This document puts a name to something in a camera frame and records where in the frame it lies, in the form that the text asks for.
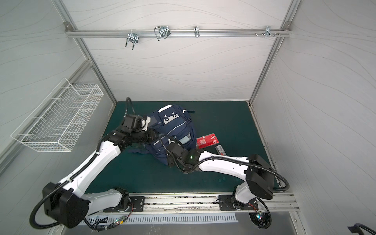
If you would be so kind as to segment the navy blue backpack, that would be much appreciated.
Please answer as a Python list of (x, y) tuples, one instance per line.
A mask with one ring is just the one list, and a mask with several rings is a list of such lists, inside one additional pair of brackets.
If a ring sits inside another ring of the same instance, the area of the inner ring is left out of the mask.
[[(175, 137), (184, 148), (196, 148), (197, 134), (189, 111), (180, 105), (167, 105), (147, 115), (150, 118), (148, 127), (157, 134)], [(167, 156), (166, 149), (159, 139), (145, 144), (143, 148), (132, 148), (128, 151), (135, 154), (151, 154), (161, 163), (171, 166), (174, 162)]]

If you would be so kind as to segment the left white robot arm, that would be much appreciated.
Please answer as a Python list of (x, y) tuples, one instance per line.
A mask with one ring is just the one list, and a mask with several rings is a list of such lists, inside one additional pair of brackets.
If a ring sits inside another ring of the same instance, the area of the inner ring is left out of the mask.
[(156, 132), (151, 128), (155, 121), (154, 117), (126, 115), (120, 126), (99, 140), (95, 151), (79, 167), (57, 184), (48, 183), (43, 188), (43, 198), (29, 217), (31, 227), (47, 229), (63, 224), (73, 228), (93, 213), (129, 209), (127, 190), (116, 187), (94, 194), (87, 194), (86, 190), (128, 146), (156, 140)]

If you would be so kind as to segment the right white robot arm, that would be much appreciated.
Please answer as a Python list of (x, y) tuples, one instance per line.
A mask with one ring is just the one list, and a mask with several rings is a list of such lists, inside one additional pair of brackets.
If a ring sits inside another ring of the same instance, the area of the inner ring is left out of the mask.
[(212, 154), (202, 149), (190, 151), (178, 143), (170, 143), (166, 148), (167, 158), (185, 174), (194, 171), (217, 172), (241, 179), (243, 183), (235, 187), (233, 199), (247, 204), (253, 198), (271, 200), (274, 192), (290, 188), (289, 182), (261, 156), (229, 157)]

